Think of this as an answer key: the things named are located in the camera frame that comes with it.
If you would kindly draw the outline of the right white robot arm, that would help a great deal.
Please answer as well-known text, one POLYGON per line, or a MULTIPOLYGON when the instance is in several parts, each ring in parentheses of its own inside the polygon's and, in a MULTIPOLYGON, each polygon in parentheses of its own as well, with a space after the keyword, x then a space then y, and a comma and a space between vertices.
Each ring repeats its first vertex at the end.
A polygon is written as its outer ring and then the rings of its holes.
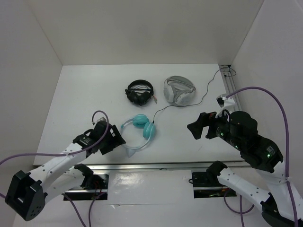
POLYGON ((229 187, 250 201, 272 227, 301 227, 303 199, 285 174, 285 159, 275 142, 258 134, 258 123, 243 111, 217 117, 215 112, 201 113, 187 125, 196 140, 207 127, 207 139, 221 138, 237 149, 244 159, 264 179, 263 190, 236 175, 226 164, 215 161, 206 170, 211 185, 229 187))

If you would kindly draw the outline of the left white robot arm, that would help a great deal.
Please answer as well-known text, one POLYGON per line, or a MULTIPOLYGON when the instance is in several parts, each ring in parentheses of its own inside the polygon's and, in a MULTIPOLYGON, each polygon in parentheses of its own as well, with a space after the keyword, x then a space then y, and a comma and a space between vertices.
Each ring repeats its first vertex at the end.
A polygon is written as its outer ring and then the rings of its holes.
POLYGON ((72 143, 40 167, 12 177, 5 202, 23 220, 31 221, 46 203, 74 187, 91 189, 103 179, 82 162, 100 151, 107 154, 126 142, 115 125, 99 121, 93 129, 78 135, 72 143))

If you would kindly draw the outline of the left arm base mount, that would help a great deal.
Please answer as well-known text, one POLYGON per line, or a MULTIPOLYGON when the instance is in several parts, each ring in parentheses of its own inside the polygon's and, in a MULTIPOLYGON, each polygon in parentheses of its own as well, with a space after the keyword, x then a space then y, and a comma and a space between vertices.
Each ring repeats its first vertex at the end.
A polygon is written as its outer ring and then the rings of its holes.
POLYGON ((98 174, 88 186, 77 186, 65 192, 73 201, 105 201, 108 198, 109 174, 98 174))

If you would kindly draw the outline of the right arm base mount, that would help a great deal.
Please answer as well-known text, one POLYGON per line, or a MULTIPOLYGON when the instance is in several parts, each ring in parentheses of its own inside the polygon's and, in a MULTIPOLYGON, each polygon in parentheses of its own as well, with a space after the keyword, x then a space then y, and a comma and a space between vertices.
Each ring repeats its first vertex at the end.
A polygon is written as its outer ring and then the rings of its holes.
POLYGON ((192 172, 188 181, 193 186, 194 198, 236 197, 236 192, 220 184, 207 172, 192 172))

